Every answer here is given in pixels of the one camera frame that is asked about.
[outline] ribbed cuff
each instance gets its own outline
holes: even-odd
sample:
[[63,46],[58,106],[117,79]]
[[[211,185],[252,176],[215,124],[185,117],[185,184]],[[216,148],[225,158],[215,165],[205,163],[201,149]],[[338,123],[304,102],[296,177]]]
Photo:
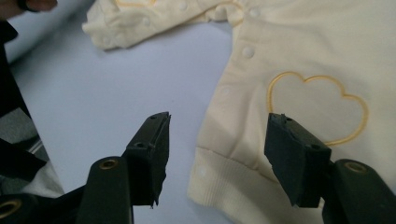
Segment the ribbed cuff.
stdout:
[[207,149],[196,148],[188,195],[235,223],[323,223],[320,209],[293,208],[279,184]]

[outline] heart outline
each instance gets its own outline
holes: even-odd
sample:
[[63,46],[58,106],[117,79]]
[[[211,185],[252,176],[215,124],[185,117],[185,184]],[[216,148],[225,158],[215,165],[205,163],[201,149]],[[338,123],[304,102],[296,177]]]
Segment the heart outline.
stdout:
[[335,79],[334,77],[330,77],[330,76],[313,76],[313,77],[309,77],[309,78],[304,78],[301,74],[296,73],[296,72],[285,72],[285,73],[281,73],[281,74],[277,75],[270,82],[270,84],[268,86],[268,90],[267,90],[267,102],[266,103],[267,103],[267,109],[268,109],[269,113],[274,112],[273,97],[272,97],[273,96],[273,88],[274,88],[275,84],[282,77],[285,77],[285,76],[296,76],[303,83],[308,83],[310,81],[318,80],[318,79],[330,80],[333,84],[335,84],[340,89],[341,98],[356,101],[361,105],[363,114],[362,114],[361,122],[360,122],[359,126],[352,133],[350,133],[347,137],[332,140],[329,142],[325,142],[324,144],[326,146],[335,146],[335,145],[340,145],[340,144],[349,142],[352,139],[356,138],[363,131],[363,129],[365,128],[365,126],[367,124],[367,120],[369,117],[369,108],[368,108],[367,104],[359,96],[347,94],[344,85],[339,80]]

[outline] fabric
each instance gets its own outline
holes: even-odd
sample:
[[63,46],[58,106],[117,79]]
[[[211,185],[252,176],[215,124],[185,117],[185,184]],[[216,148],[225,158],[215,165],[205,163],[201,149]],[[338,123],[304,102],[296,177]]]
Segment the fabric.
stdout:
[[0,118],[0,138],[18,144],[38,136],[33,121],[17,108]]
[[22,192],[46,198],[58,198],[64,195],[64,190],[59,183],[59,178],[49,161],[37,172],[33,181],[22,189]]
[[269,112],[362,161],[396,192],[396,14],[392,0],[97,0],[83,30],[128,48],[191,21],[228,21],[233,53],[197,139],[189,196],[235,223],[320,223],[290,207],[263,156]]
[[32,181],[46,163],[0,138],[0,175]]

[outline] white table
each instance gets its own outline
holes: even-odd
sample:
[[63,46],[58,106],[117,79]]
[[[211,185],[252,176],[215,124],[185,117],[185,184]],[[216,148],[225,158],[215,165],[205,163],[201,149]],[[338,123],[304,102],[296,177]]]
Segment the white table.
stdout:
[[104,52],[83,34],[85,11],[14,68],[21,93],[66,192],[91,165],[119,156],[150,115],[169,111],[170,159],[160,204],[135,223],[231,223],[187,197],[195,139],[232,50],[231,27],[178,27],[131,49]]

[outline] white button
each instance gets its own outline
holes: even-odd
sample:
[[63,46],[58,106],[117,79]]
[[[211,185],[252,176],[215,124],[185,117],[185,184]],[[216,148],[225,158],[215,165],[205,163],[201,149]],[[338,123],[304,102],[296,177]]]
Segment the white button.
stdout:
[[254,49],[251,47],[245,47],[242,50],[242,55],[244,55],[245,58],[252,58],[254,55]]
[[145,26],[149,26],[149,25],[151,24],[149,18],[147,18],[147,17],[143,18],[142,22],[143,22],[143,24],[144,24]]
[[186,2],[181,2],[178,4],[178,9],[185,11],[189,5]]
[[198,165],[196,171],[197,171],[197,174],[198,174],[200,177],[205,177],[205,176],[206,176],[206,168],[205,168],[203,165]]
[[252,17],[259,17],[261,13],[257,8],[253,8],[249,11],[249,14]]
[[230,94],[231,90],[229,87],[225,87],[221,90],[221,95],[224,96],[228,96]]

